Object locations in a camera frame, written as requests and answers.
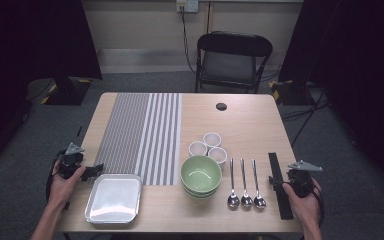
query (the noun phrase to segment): silver tray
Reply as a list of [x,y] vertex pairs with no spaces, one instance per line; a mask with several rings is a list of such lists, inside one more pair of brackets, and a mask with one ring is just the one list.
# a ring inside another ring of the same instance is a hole
[[90,193],[86,220],[94,224],[130,223],[139,211],[142,180],[133,174],[103,174]]

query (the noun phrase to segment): metal spoon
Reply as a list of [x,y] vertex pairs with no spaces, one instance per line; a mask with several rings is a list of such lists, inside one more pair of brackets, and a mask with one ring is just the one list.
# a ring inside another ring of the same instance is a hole
[[244,159],[241,158],[241,167],[242,167],[242,178],[244,180],[244,196],[241,199],[242,205],[246,208],[249,208],[252,206],[252,198],[248,196],[248,193],[246,191],[246,181],[245,181],[245,169],[244,169]]
[[232,179],[232,194],[230,194],[229,198],[227,199],[227,204],[229,204],[229,206],[232,208],[236,208],[239,206],[239,198],[235,194],[235,187],[233,184],[233,158],[230,159],[230,178]]
[[252,159],[252,168],[254,169],[254,178],[255,178],[255,187],[257,188],[257,196],[254,198],[254,204],[257,208],[265,208],[266,201],[260,195],[260,191],[258,190],[258,181],[257,181],[257,170],[255,167],[255,159]]

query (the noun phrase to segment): chair backrest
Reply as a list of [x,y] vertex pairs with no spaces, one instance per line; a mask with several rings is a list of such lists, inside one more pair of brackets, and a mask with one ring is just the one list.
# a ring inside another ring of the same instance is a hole
[[264,37],[235,32],[210,32],[198,39],[200,50],[255,57],[270,56],[273,46]]

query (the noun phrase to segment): human arm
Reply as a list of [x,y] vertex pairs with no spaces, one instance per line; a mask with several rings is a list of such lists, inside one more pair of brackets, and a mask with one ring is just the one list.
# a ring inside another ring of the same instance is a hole
[[[315,193],[320,196],[321,187],[319,183],[315,179],[313,179],[313,183],[316,186]],[[321,240],[322,233],[319,227],[319,203],[317,198],[313,194],[300,198],[288,183],[284,183],[282,186],[289,197],[292,211],[301,222],[305,240]]]
[[61,176],[56,174],[58,171],[58,164],[59,161],[55,163],[53,168],[52,174],[54,176],[48,204],[43,211],[42,217],[37,224],[31,240],[47,240],[53,238],[61,211],[65,204],[70,200],[77,180],[86,170],[86,167],[80,167],[69,179],[63,179]]

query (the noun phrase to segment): green bowl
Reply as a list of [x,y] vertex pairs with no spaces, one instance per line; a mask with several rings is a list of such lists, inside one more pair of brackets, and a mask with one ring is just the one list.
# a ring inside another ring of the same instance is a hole
[[188,158],[180,172],[184,188],[195,194],[208,194],[221,182],[219,165],[207,156]]
[[189,190],[188,188],[186,188],[185,187],[185,185],[182,183],[182,185],[183,185],[183,190],[185,190],[185,192],[189,195],[189,196],[191,196],[191,197],[193,197],[193,198],[197,198],[197,199],[206,199],[206,198],[209,198],[209,197],[211,197],[215,192],[216,192],[216,190],[217,189],[214,189],[213,191],[210,191],[210,192],[208,192],[208,193],[194,193],[194,192],[192,192],[191,190]]

